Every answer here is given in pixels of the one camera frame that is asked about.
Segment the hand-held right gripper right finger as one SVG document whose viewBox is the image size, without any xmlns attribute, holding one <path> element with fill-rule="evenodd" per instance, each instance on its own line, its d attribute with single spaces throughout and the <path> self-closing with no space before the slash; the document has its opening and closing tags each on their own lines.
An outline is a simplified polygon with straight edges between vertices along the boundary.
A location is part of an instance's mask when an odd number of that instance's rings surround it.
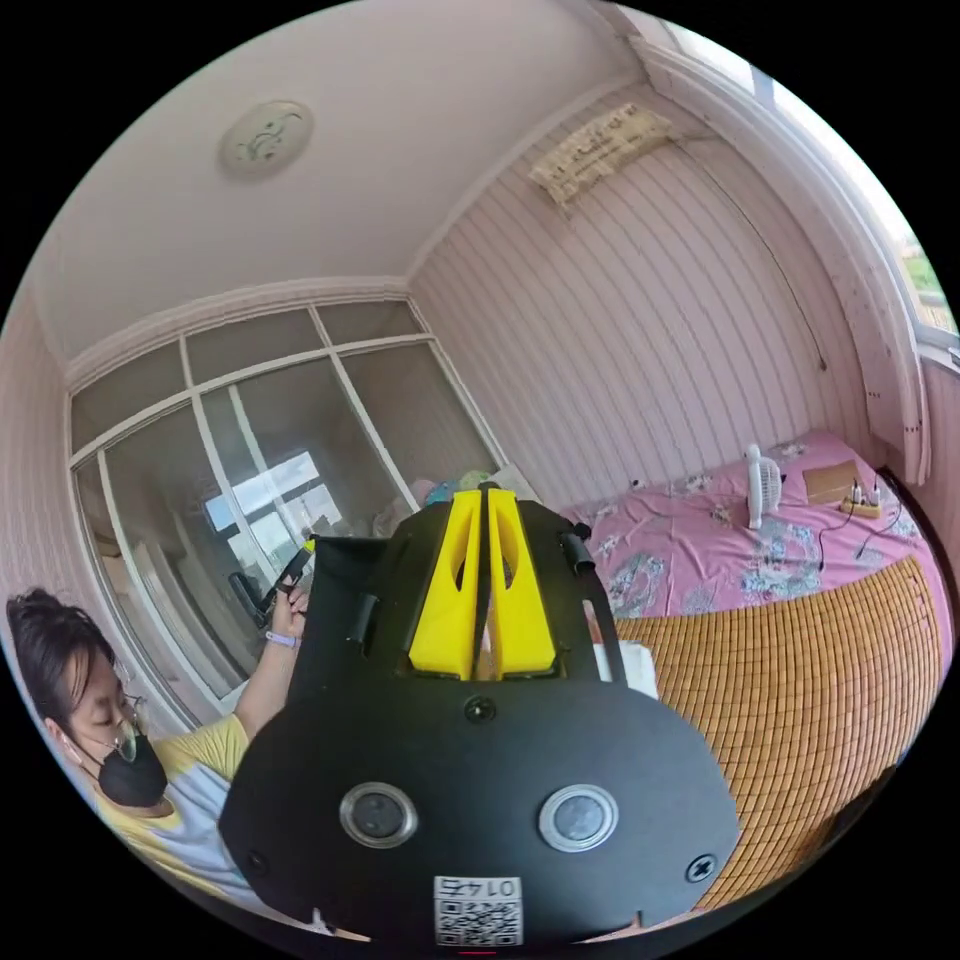
<svg viewBox="0 0 960 960">
<path fill-rule="evenodd" d="M 490 549 L 490 607 L 487 617 L 493 676 L 498 681 L 547 675 L 556 649 L 513 492 L 486 491 Z"/>
</svg>

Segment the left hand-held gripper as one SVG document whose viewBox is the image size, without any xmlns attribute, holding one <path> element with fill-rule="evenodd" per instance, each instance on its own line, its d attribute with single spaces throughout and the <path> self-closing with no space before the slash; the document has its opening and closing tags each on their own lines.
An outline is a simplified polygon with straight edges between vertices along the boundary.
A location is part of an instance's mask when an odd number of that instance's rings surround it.
<svg viewBox="0 0 960 960">
<path fill-rule="evenodd" d="M 298 585 L 306 565 L 313 557 L 314 548 L 302 548 L 299 556 L 294 556 L 283 569 L 273 586 L 264 594 L 256 595 L 253 600 L 253 620 L 259 628 L 266 628 L 278 594 L 288 596 Z"/>
</svg>

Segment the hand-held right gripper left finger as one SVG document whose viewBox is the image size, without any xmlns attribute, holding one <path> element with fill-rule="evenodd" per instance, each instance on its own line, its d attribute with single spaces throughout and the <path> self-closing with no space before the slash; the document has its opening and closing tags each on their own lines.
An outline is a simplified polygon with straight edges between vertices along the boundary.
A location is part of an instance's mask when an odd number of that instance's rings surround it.
<svg viewBox="0 0 960 960">
<path fill-rule="evenodd" d="M 476 644 L 481 492 L 457 493 L 446 506 L 408 657 L 420 674 L 466 681 L 472 677 Z"/>
</svg>

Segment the person's left hand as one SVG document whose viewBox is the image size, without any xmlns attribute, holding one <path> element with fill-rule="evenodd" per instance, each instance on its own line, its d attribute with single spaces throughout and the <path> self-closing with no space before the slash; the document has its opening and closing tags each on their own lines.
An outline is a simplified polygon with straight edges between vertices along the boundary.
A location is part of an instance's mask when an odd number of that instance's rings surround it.
<svg viewBox="0 0 960 960">
<path fill-rule="evenodd" d="M 300 642 L 307 606 L 307 594 L 298 586 L 288 596 L 277 595 L 270 624 L 270 633 L 275 642 L 287 646 L 295 646 Z"/>
</svg>

